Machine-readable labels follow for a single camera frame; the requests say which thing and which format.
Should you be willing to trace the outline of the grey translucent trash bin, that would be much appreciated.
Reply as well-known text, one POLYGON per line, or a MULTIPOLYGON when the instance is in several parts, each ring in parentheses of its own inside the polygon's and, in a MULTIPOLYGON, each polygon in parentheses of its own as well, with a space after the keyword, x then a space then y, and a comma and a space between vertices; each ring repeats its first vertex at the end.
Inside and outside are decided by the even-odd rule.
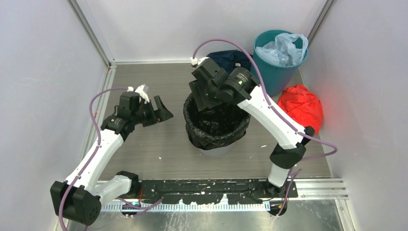
POLYGON ((211 149, 211 150, 203 150, 203 149, 199 149, 199 150, 204 155, 207 155, 207 156, 222 157, 222 156, 225 156, 228 152, 230 152, 233 147, 234 147, 234 143, 230 144, 228 146, 214 148, 214 149, 211 149))

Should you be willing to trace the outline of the teal plastic bucket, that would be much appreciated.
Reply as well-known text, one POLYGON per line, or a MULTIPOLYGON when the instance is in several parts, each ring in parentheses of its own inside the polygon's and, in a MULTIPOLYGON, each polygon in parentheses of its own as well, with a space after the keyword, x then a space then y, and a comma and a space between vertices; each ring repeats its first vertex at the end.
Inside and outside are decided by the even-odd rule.
POLYGON ((255 61, 259 72, 262 76, 266 92, 269 96, 280 94, 289 84, 298 67, 307 59, 309 50, 306 51, 306 56, 299 65, 280 67, 266 63, 255 52, 257 46, 264 46, 269 41, 274 41, 275 37, 281 33, 294 34, 285 30, 269 30, 261 33, 254 40, 253 60, 255 61))

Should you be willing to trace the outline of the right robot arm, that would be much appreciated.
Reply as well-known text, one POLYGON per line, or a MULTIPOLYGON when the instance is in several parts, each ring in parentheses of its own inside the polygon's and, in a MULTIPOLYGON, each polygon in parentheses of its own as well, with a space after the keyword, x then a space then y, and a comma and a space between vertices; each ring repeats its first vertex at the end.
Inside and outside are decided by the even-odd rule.
POLYGON ((306 152, 305 145, 314 129, 303 127, 290 118, 268 94, 264 94, 259 81, 243 67, 231 73, 225 71, 213 59, 190 58, 195 80, 189 83, 197 109, 208 111, 222 104, 239 107, 256 119, 277 141, 270 155, 272 162, 268 175, 267 191, 278 198, 286 191, 289 171, 306 152))

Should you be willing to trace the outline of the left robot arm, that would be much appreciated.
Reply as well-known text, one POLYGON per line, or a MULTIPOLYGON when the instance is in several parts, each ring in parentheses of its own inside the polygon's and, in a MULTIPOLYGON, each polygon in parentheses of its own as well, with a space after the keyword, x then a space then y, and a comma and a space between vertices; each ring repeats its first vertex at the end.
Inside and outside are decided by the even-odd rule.
POLYGON ((140 194, 137 174, 119 171, 111 180, 98 185, 107 163, 137 125, 148 127, 173 118, 160 96, 154 96, 157 106, 145 93, 123 92, 114 113, 97 127, 97 139, 76 169, 63 181, 55 181, 50 188, 52 203, 60 225, 64 219, 92 225, 103 206, 125 195, 129 199, 140 194))

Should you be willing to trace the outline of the black trash bag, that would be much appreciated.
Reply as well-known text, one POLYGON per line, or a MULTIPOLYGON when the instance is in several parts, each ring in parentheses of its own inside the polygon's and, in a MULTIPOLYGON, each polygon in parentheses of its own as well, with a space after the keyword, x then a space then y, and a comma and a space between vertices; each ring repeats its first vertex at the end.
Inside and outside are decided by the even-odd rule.
POLYGON ((189 94, 184 102, 183 116, 189 141, 202 150, 226 147, 240 140, 251 119, 238 106, 225 103, 198 111, 193 94, 189 94))

